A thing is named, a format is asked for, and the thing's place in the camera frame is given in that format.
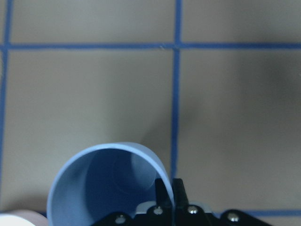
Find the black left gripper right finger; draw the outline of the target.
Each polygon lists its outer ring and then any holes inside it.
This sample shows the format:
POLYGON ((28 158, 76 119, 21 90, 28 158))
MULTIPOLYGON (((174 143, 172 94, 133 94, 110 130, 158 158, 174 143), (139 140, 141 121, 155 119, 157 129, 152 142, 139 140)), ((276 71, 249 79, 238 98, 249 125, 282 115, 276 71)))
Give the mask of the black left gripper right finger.
POLYGON ((174 203, 176 210, 182 210, 188 206, 189 200, 186 194, 183 180, 180 178, 174 178, 172 181, 172 189, 174 193, 174 203))

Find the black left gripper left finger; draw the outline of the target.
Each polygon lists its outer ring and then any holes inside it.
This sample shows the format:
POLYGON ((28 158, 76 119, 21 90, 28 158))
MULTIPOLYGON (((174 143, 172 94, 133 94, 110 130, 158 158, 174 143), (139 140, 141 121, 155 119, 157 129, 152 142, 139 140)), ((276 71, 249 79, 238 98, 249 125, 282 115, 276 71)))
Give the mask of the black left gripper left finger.
POLYGON ((162 179, 155 179, 156 206, 164 209, 173 208, 173 197, 167 191, 167 188, 162 179))

